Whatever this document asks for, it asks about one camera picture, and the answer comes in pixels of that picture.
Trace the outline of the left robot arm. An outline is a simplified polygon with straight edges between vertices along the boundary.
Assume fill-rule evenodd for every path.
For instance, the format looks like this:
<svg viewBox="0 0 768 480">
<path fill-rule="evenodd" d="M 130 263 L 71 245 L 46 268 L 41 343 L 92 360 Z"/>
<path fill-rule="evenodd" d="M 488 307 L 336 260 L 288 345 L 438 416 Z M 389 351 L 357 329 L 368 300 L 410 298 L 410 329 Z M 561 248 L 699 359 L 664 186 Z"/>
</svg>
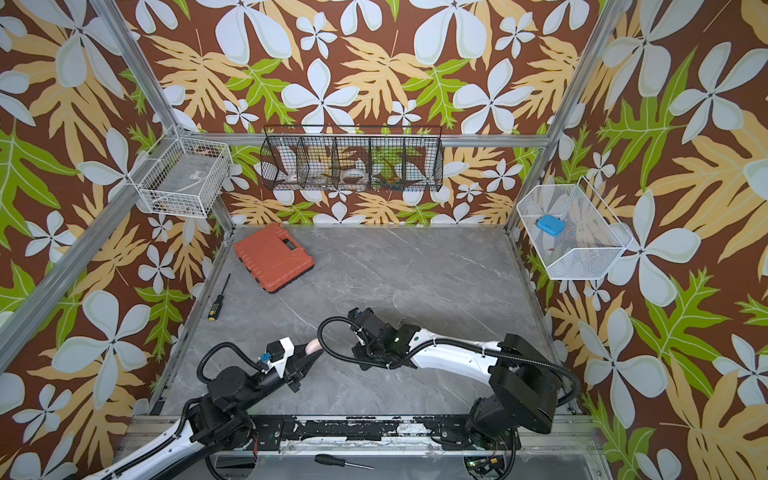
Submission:
<svg viewBox="0 0 768 480">
<path fill-rule="evenodd" d="M 216 377 L 204 374 L 207 362 L 219 351 L 229 349 L 254 372 L 235 365 Z M 254 360 L 232 342 L 212 347 L 198 364 L 196 375 L 207 393 L 185 402 L 178 420 L 155 439 L 90 479 L 173 479 L 216 453 L 248 444 L 255 423 L 248 410 L 283 386 L 298 391 L 300 382 L 322 355 L 320 342 L 313 339 L 295 345 L 285 337 L 268 345 Z"/>
</svg>

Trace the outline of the pink earbud charging case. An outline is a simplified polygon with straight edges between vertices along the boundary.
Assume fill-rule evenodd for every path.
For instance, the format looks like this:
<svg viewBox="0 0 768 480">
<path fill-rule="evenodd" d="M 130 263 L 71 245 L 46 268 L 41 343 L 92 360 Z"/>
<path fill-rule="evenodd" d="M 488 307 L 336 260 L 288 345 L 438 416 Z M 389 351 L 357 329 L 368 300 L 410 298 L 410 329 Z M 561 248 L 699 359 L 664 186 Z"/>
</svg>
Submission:
<svg viewBox="0 0 768 480">
<path fill-rule="evenodd" d="M 319 340 L 318 339 L 313 339 L 312 341 L 310 341 L 309 343 L 306 344 L 306 346 L 305 346 L 305 353 L 307 355 L 311 355 L 313 353 L 321 351 L 322 349 L 323 349 L 323 347 L 322 347 L 321 343 L 319 342 Z"/>
</svg>

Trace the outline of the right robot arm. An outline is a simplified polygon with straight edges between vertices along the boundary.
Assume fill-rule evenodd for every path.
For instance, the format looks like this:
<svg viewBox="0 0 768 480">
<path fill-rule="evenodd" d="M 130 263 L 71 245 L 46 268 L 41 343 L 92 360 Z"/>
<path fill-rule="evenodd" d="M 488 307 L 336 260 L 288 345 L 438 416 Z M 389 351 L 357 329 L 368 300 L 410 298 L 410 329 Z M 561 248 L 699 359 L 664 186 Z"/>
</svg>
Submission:
<svg viewBox="0 0 768 480">
<path fill-rule="evenodd" d="M 351 355 L 331 349 L 324 330 L 333 323 L 349 326 L 357 343 Z M 501 341 L 477 342 L 436 334 L 418 325 L 394 327 L 372 309 L 357 308 L 346 316 L 332 316 L 317 328 L 307 354 L 323 351 L 361 370 L 435 369 L 485 383 L 492 394 L 474 401 L 459 428 L 475 446 L 501 443 L 517 447 L 517 430 L 549 434 L 556 409 L 576 399 L 581 382 L 570 370 L 552 363 L 517 334 Z"/>
</svg>

